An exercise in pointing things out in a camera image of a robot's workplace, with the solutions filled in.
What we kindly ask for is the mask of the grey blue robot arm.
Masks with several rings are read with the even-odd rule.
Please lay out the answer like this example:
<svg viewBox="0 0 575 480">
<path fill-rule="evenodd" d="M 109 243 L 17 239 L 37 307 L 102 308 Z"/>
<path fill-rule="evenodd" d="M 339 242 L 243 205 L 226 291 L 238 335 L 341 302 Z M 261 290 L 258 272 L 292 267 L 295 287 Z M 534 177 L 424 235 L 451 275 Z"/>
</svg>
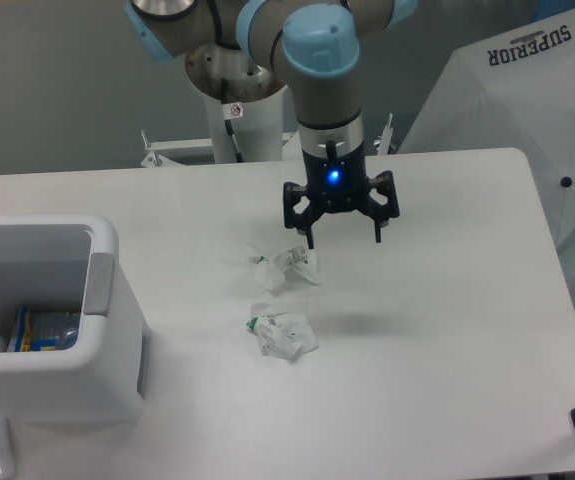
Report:
<svg viewBox="0 0 575 480">
<path fill-rule="evenodd" d="M 366 171 L 360 41 L 408 18 L 414 1 L 129 1 L 146 51 L 168 61 L 216 44 L 243 53 L 293 95 L 307 182 L 283 186 L 288 229 L 311 238 L 324 214 L 399 217 L 394 176 Z"/>
</svg>

